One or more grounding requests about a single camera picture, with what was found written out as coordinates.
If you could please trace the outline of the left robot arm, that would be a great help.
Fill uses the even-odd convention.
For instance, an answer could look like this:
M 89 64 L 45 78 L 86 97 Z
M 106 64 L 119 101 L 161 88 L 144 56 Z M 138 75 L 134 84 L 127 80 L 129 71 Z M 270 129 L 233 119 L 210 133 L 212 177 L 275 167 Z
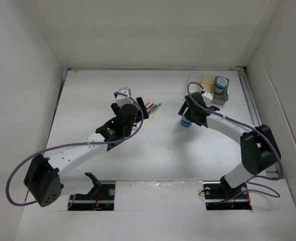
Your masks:
M 102 184 L 91 172 L 77 178 L 68 177 L 68 174 L 129 139 L 133 127 L 149 117 L 141 98 L 137 99 L 136 104 L 113 103 L 111 107 L 115 117 L 97 128 L 83 142 L 65 144 L 62 152 L 49 157 L 44 157 L 43 153 L 33 156 L 24 184 L 41 207 L 49 206 L 63 195 L 88 200 L 99 195 Z

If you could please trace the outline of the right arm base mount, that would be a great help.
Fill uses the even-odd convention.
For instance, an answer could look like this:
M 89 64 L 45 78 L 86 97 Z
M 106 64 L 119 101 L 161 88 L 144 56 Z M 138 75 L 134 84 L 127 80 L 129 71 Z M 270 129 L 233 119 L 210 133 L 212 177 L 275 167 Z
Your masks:
M 205 198 L 207 210 L 252 210 L 246 183 L 237 188 L 225 187 L 219 181 L 203 182 L 199 195 Z

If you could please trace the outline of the blue cleaning gel jar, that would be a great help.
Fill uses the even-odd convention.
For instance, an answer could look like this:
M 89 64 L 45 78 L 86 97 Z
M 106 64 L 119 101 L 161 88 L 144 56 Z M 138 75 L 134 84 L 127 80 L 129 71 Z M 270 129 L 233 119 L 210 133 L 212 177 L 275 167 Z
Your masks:
M 181 121 L 180 121 L 181 125 L 188 128 L 192 125 L 192 122 L 189 121 L 188 119 L 185 118 L 185 116 L 181 117 Z
M 215 84 L 214 84 L 214 92 L 222 93 L 224 90 L 227 89 L 228 85 L 229 85 L 229 79 L 216 76 Z

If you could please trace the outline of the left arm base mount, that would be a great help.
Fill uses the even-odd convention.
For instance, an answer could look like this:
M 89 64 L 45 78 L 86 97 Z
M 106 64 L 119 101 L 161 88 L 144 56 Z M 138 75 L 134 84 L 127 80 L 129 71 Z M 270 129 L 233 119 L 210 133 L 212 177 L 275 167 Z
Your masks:
M 85 194 L 69 197 L 68 211 L 114 211 L 115 181 L 99 181 L 92 173 L 85 175 L 91 180 L 91 189 Z

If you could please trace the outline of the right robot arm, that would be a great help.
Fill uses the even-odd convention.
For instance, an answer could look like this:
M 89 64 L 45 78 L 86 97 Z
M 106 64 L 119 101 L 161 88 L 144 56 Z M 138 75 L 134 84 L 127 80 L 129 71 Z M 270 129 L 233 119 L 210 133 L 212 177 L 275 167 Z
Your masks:
M 187 122 L 220 132 L 240 146 L 241 162 L 220 179 L 219 191 L 226 198 L 237 193 L 238 188 L 252 178 L 265 178 L 260 173 L 281 162 L 281 154 L 273 133 L 267 125 L 254 127 L 219 113 L 219 108 L 206 106 L 204 92 L 185 96 L 178 114 Z

